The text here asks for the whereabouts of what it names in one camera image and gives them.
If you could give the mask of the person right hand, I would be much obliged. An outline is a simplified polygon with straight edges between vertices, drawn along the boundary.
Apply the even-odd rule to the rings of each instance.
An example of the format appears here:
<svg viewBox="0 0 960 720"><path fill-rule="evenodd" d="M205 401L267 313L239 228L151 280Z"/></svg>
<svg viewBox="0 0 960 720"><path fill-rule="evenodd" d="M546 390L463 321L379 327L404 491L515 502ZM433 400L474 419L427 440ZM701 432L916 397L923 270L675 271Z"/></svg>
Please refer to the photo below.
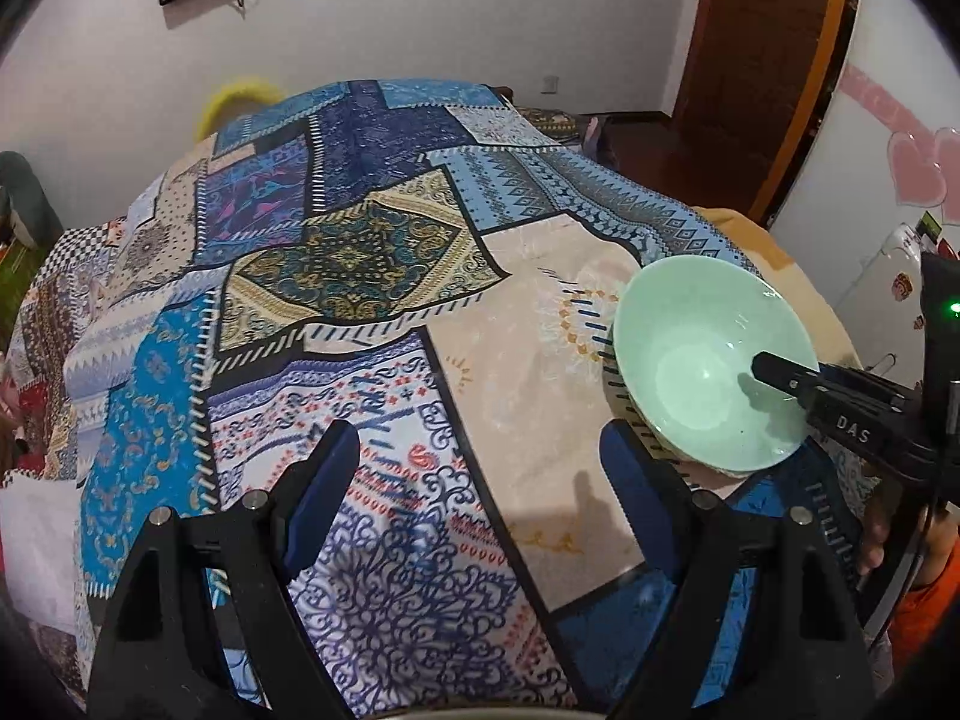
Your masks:
<svg viewBox="0 0 960 720"><path fill-rule="evenodd" d="M895 479L884 478L875 486L866 505L862 527L861 550L857 573L866 577L884 562L884 548L889 539L890 520L900 504L901 486ZM926 530L923 561L914 576L913 589L932 585L946 570L947 562L958 538L958 517L951 511L937 512Z"/></svg>

